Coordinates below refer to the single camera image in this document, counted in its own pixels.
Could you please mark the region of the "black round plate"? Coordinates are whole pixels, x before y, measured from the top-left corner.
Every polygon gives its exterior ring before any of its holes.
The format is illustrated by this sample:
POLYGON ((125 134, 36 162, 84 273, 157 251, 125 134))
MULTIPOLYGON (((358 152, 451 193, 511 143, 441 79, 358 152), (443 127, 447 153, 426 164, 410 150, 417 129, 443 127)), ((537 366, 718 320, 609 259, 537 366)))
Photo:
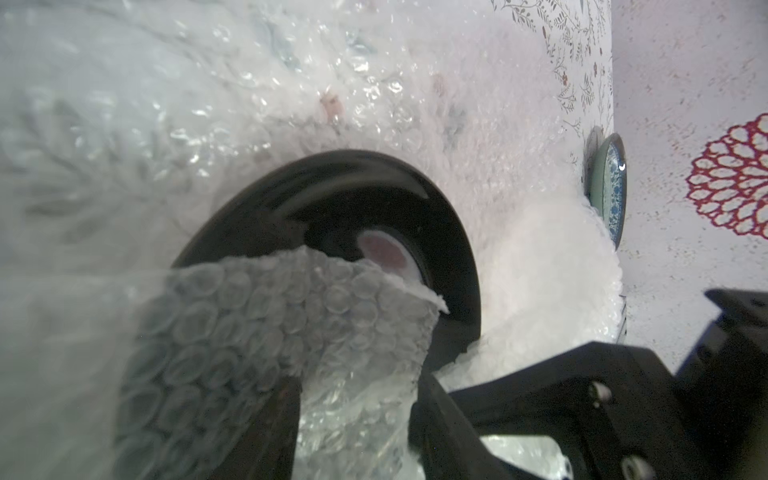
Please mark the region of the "black round plate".
POLYGON ((173 265, 300 246, 348 261, 373 260, 374 238, 402 246, 421 281, 447 304, 424 362, 435 372, 480 336, 478 272, 451 203, 427 176, 392 156, 336 150, 280 167, 237 189, 173 265))

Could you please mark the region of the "blue floral ceramic plate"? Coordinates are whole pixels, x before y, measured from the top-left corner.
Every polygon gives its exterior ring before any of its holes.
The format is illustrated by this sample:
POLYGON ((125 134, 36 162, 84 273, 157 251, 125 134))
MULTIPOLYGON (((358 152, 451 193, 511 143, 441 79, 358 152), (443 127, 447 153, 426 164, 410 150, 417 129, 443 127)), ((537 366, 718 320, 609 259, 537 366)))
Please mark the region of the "blue floral ceramic plate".
POLYGON ((616 248, 624 231, 627 210, 628 170, 622 137, 604 138, 586 162, 585 193, 597 211, 616 248))

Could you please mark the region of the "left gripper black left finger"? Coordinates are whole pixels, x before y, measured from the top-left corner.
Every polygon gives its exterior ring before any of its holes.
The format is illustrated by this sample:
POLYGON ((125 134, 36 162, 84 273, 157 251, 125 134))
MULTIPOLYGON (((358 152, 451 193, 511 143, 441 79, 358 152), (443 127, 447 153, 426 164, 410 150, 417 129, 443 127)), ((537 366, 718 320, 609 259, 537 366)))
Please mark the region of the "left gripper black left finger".
POLYGON ((281 379, 211 480, 291 479, 301 410, 301 383, 281 379))

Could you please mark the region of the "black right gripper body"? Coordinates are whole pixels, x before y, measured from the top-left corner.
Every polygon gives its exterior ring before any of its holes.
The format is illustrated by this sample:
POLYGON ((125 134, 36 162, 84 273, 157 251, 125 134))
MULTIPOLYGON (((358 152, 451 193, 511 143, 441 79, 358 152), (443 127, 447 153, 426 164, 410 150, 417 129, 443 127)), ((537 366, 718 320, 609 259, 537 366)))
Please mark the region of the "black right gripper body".
POLYGON ((555 440, 578 479, 763 479, 767 296, 711 289, 720 310, 682 366, 591 342, 452 400, 481 434, 555 440))

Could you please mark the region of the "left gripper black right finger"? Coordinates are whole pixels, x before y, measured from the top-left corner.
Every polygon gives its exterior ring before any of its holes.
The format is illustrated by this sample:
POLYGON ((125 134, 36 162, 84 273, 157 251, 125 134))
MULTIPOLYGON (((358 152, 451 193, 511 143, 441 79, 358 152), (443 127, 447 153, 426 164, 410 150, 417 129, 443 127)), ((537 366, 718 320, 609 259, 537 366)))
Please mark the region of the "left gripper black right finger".
POLYGON ((494 456, 430 373, 423 373, 418 380, 417 400, 410 412, 408 443, 430 480, 536 477, 494 456))

